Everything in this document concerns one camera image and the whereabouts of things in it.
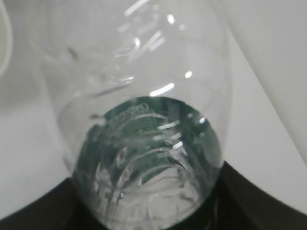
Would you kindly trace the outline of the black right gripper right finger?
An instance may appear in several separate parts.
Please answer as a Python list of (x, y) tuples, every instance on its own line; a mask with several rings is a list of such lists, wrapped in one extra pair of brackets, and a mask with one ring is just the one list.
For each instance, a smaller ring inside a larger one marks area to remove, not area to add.
[(174, 230), (305, 230), (306, 214), (262, 191), (227, 162), (213, 193)]

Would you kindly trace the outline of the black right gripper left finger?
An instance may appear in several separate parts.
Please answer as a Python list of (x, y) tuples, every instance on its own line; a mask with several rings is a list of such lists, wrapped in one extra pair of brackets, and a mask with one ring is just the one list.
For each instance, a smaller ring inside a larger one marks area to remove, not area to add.
[(78, 198), (70, 179), (0, 220), (2, 230), (104, 230)]

